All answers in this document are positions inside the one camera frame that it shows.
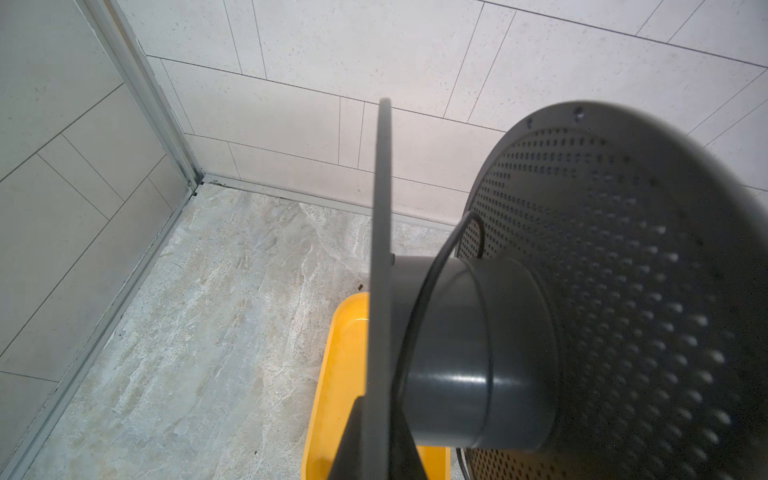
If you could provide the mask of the grey perforated cable spool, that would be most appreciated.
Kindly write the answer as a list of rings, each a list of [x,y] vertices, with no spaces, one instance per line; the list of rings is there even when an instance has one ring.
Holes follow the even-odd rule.
[[[763,479],[767,215],[702,147],[554,104],[493,148],[434,256],[393,253],[378,106],[365,393],[330,479]]]

